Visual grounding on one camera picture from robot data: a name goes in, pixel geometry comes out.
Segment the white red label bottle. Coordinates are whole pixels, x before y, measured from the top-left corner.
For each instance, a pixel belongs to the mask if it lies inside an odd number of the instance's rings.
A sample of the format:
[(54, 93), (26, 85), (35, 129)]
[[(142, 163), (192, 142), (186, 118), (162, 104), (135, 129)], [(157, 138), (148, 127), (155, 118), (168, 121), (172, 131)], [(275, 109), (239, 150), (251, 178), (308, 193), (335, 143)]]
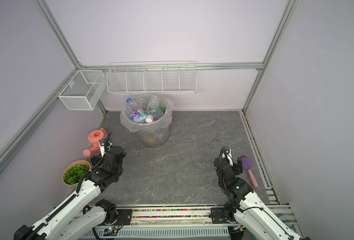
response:
[(159, 108), (154, 108), (151, 110), (151, 115), (153, 116), (154, 121), (158, 121), (164, 116), (164, 112)]

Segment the green soda bottle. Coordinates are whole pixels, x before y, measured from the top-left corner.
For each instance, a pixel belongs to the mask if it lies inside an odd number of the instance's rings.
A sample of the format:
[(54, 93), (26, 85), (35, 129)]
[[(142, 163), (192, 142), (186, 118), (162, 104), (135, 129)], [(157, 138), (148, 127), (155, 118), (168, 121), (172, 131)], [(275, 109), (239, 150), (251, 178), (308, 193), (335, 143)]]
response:
[(158, 108), (165, 114), (166, 107), (161, 107), (161, 106), (159, 106)]

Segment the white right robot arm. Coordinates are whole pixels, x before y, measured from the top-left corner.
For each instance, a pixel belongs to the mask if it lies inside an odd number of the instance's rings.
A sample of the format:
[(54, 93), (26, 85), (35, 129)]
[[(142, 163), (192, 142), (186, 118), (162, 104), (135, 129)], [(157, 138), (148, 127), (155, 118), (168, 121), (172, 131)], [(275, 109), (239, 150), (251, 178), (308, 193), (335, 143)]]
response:
[(248, 229), (258, 240), (308, 240), (290, 229), (260, 199), (245, 180), (237, 174), (242, 172), (243, 159), (232, 159), (231, 148), (222, 147), (214, 160), (219, 186), (229, 199), (218, 218), (238, 223)]

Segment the light blue label bottle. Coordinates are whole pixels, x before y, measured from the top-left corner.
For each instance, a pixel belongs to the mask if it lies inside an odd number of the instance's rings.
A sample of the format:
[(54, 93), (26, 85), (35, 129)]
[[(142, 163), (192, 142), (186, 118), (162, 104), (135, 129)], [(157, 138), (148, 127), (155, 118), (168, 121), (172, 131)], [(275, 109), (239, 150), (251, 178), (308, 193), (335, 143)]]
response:
[(131, 98), (126, 98), (126, 108), (129, 112), (129, 117), (134, 123), (142, 124), (146, 122), (147, 112), (138, 102)]

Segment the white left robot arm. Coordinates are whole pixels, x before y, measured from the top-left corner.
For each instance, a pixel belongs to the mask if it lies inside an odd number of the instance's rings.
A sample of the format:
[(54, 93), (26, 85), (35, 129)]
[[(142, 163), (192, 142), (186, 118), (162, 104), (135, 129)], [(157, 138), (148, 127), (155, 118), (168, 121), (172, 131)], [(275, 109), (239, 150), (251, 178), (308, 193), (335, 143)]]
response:
[(122, 174), (126, 153), (122, 147), (113, 146), (101, 157), (98, 164), (79, 181), (76, 190), (48, 215), (32, 226), (21, 226), (14, 234), (15, 240), (77, 240), (90, 229), (118, 222), (116, 205), (101, 200), (77, 220), (74, 217), (100, 195)]

